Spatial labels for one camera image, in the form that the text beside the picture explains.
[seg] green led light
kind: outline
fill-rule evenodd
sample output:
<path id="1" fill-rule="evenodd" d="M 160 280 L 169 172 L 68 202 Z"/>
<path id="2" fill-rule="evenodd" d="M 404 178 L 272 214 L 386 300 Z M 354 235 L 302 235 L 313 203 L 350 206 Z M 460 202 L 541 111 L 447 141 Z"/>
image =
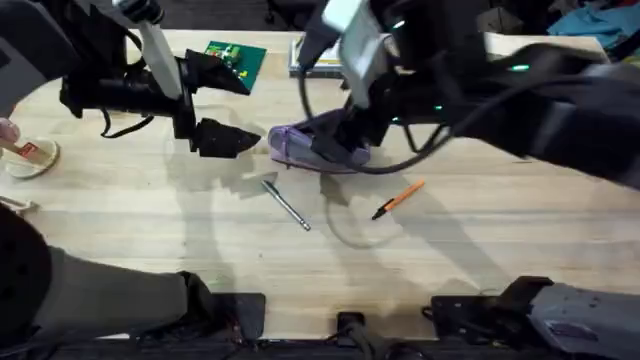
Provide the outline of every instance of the green led light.
<path id="1" fill-rule="evenodd" d="M 393 25 L 394 29 L 400 28 L 404 25 L 404 20 L 400 20 L 397 24 Z"/>
<path id="2" fill-rule="evenodd" d="M 515 65 L 515 66 L 512 66 L 509 70 L 511 70 L 511 71 L 518 71 L 518 72 L 522 72 L 522 71 L 527 71 L 527 70 L 529 70 L 530 68 L 531 68 L 531 66 L 529 66 L 529 65 L 524 65 L 524 64 L 523 64 L 523 65 Z"/>

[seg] table surface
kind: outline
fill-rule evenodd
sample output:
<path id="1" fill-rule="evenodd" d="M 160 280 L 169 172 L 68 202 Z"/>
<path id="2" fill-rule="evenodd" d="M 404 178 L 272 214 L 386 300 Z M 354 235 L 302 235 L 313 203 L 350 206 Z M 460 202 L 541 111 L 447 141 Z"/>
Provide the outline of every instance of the table surface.
<path id="1" fill-rule="evenodd" d="M 200 90 L 199 117 L 262 135 L 302 118 L 286 70 L 297 34 L 166 35 L 177 55 L 203 51 L 209 40 L 268 49 L 250 97 Z M 492 52 L 503 55 L 540 40 L 490 37 Z M 594 39 L 554 41 L 600 50 Z M 346 96 L 336 80 L 311 80 L 309 88 L 316 112 L 342 106 Z M 640 198 L 606 181 L 462 139 L 387 176 L 286 170 L 269 159 L 264 140 L 237 160 L 201 159 L 172 138 L 169 119 L 102 139 L 100 113 L 75 119 L 58 102 L 58 89 L 54 82 L 33 93 L 13 120 L 23 134 L 55 139 L 60 162 L 30 181 L 2 175 L 3 195 L 39 203 L 29 220 L 51 245 L 76 256 L 151 272 L 194 271 L 214 291 L 263 292 L 267 337 L 325 336 L 343 310 L 365 312 L 385 335 L 428 337 L 433 330 L 419 309 L 432 295 L 497 293 L 520 275 L 640 293 Z M 138 120 L 113 117 L 114 128 Z M 375 163 L 407 156 L 404 137 L 392 130 Z M 263 178 L 277 178 L 311 232 L 263 191 Z M 415 196 L 370 220 L 420 179 L 426 185 Z"/>

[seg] circuit board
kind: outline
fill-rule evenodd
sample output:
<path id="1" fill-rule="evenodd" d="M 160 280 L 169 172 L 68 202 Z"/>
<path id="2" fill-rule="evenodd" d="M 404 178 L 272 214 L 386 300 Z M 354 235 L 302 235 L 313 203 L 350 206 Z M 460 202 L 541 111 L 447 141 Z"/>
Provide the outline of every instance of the circuit board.
<path id="1" fill-rule="evenodd" d="M 218 41 L 209 42 L 205 50 L 205 54 L 222 58 L 227 66 L 235 70 L 249 91 L 256 83 L 266 53 L 266 49 Z"/>

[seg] black cable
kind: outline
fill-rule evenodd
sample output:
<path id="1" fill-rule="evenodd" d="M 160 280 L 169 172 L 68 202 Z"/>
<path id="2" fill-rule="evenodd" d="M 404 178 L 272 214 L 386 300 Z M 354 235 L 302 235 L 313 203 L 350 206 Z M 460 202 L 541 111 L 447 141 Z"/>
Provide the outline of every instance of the black cable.
<path id="1" fill-rule="evenodd" d="M 149 125 L 153 119 L 154 116 L 153 115 L 149 115 L 147 116 L 144 120 L 140 121 L 139 123 L 130 126 L 126 129 L 122 129 L 114 134 L 111 135 L 107 135 L 107 133 L 109 132 L 109 130 L 111 130 L 111 116 L 109 115 L 109 112 L 107 111 L 107 109 L 105 108 L 100 108 L 100 111 L 102 112 L 102 115 L 104 116 L 104 130 L 102 131 L 102 134 L 100 134 L 100 136 L 102 136 L 105 139 L 117 139 L 119 137 L 122 137 L 124 135 L 130 134 L 134 131 L 138 131 L 140 129 L 142 129 L 143 127 Z"/>
<path id="2" fill-rule="evenodd" d="M 469 114 L 465 119 L 463 119 L 462 121 L 460 121 L 459 123 L 455 124 L 452 128 L 450 128 L 449 132 L 444 135 L 442 137 L 442 139 L 436 143 L 433 144 L 433 146 L 424 149 L 424 151 L 420 152 L 419 154 L 417 154 L 416 156 L 401 162 L 399 164 L 395 164 L 392 166 L 387 166 L 387 167 L 379 167 L 379 168 L 372 168 L 372 167 L 367 167 L 367 166 L 362 166 L 359 164 L 355 164 L 354 162 L 351 161 L 351 155 L 349 154 L 349 152 L 342 148 L 341 146 L 335 146 L 335 149 L 331 149 L 333 150 L 332 155 L 335 158 L 337 158 L 337 160 L 342 163 L 343 165 L 345 165 L 346 167 L 348 167 L 349 169 L 356 171 L 356 172 L 360 172 L 360 173 L 364 173 L 364 174 L 370 174 L 370 175 L 386 175 L 386 174 L 391 174 L 391 173 L 395 173 L 398 171 L 402 171 L 405 170 L 411 166 L 416 165 L 417 163 L 421 162 L 422 160 L 428 158 L 429 156 L 433 155 L 436 151 L 440 150 L 444 145 L 446 145 L 447 143 L 449 143 L 451 140 L 453 140 L 454 137 L 461 135 L 463 133 L 466 132 L 466 130 L 473 125 L 474 123 L 476 123 L 477 121 L 482 120 L 485 116 L 487 116 L 487 114 L 489 114 L 491 111 L 495 110 L 498 106 L 500 106 L 501 104 L 503 104 L 504 102 L 518 96 L 521 95 L 527 91 L 531 91 L 537 88 L 541 88 L 541 87 L 545 87 L 545 86 L 552 86 L 552 85 L 570 85 L 570 84 L 591 84 L 591 83 L 615 83 L 615 84 L 627 84 L 623 81 L 620 80 L 614 80 L 614 79 L 609 79 L 609 78 L 598 78 L 598 77 L 590 77 L 590 76 L 585 76 L 585 75 L 567 75 L 567 76 L 559 76 L 559 77 L 555 77 L 555 78 L 550 78 L 550 79 L 545 79 L 545 80 L 540 80 L 540 81 L 535 81 L 529 84 L 525 84 L 525 85 L 521 85 L 515 88 L 511 88 L 509 90 L 506 90 L 498 95 L 496 95 L 495 97 L 489 99 L 487 102 L 485 102 L 484 104 L 480 105 L 478 108 L 476 108 L 471 114 Z M 301 71 L 298 77 L 298 87 L 300 90 L 300 98 L 302 101 L 302 107 L 305 111 L 306 117 L 307 117 L 307 121 L 311 123 L 310 120 L 313 119 L 313 112 L 311 111 L 311 106 L 309 105 L 309 99 L 307 96 L 307 88 L 306 88 L 306 72 L 305 71 Z M 315 127 L 314 125 L 310 124 L 310 127 L 312 128 L 312 130 L 314 131 L 315 135 L 318 136 L 322 141 L 326 142 L 326 143 L 334 143 L 337 145 L 337 143 L 335 142 L 335 140 L 333 140 L 330 136 L 328 136 L 327 134 L 325 134 L 324 132 L 322 132 L 320 129 L 318 129 L 317 127 Z"/>

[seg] gray padding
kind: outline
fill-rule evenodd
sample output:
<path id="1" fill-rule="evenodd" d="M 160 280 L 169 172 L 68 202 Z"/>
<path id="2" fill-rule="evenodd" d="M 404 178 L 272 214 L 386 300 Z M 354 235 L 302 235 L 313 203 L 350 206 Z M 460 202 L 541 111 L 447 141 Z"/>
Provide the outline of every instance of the gray padding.
<path id="1" fill-rule="evenodd" d="M 187 288 L 178 274 L 150 274 L 92 263 L 50 248 L 52 281 L 34 340 L 137 333 L 180 319 Z"/>
<path id="2" fill-rule="evenodd" d="M 0 51 L 10 61 L 0 67 L 0 110 L 5 112 L 47 82 L 47 79 L 0 34 Z"/>
<path id="3" fill-rule="evenodd" d="M 31 1 L 0 1 L 0 38 L 11 44 L 48 81 L 68 74 L 80 61 L 46 9 Z"/>
<path id="4" fill-rule="evenodd" d="M 531 305 L 531 323 L 557 349 L 640 359 L 640 296 L 555 284 L 542 289 Z"/>

